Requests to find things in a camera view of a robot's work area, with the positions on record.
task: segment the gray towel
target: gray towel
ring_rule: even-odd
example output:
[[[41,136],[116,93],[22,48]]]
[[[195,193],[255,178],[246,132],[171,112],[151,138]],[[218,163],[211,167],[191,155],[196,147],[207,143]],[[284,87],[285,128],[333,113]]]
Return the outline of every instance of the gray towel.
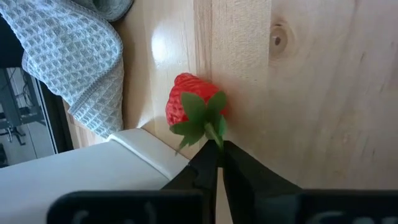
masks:
[[[122,130],[123,46],[108,22],[69,0],[1,0],[0,12],[25,49],[24,70],[96,134]]]

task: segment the strawberry stem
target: strawberry stem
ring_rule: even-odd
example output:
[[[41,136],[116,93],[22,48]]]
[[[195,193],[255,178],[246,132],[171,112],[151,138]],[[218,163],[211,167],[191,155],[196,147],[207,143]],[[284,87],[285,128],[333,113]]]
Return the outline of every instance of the strawberry stem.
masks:
[[[216,132],[213,125],[211,123],[206,123],[205,130],[206,130],[207,134],[209,134],[211,137],[213,137],[213,139],[216,141],[216,144],[217,144],[218,148],[220,149],[220,151],[223,151],[224,150],[224,141],[221,138],[221,136]]]

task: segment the strawberry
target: strawberry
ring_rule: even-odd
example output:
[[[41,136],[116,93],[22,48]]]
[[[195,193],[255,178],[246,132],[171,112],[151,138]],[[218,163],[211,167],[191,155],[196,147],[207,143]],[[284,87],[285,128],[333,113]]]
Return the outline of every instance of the strawberry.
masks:
[[[226,96],[217,86],[190,73],[179,74],[166,104],[166,118],[170,130],[184,136],[180,149],[204,134],[222,149],[225,106]]]

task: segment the white surface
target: white surface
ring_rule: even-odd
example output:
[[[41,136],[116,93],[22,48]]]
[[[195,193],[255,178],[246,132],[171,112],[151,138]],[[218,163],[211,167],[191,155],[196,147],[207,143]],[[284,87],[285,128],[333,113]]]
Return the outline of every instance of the white surface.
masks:
[[[187,165],[185,158],[175,157],[174,151],[154,141],[147,132],[132,131],[115,136],[119,136],[121,144],[110,139],[95,146],[0,169],[0,223],[45,223],[51,203],[74,191],[157,190]],[[122,146],[127,145],[122,138],[128,138],[133,145],[129,150]],[[145,158],[143,152],[147,149],[150,152],[147,155],[152,156],[150,159]],[[162,156],[167,163],[159,161]],[[168,178],[154,167],[160,167]]]
[[[182,170],[182,164],[185,167],[189,162],[187,158],[181,154],[176,155],[174,149],[143,129],[120,131],[110,135],[109,140],[122,144],[169,180],[172,180]]]

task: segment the wood grain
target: wood grain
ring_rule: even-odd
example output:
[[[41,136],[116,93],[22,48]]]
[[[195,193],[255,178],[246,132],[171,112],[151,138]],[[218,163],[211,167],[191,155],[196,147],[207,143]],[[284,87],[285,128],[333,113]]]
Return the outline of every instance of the wood grain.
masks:
[[[136,0],[116,24],[125,127],[176,147],[164,108],[175,76],[192,72],[227,92],[228,139],[291,182],[396,189],[397,10],[395,0]]]

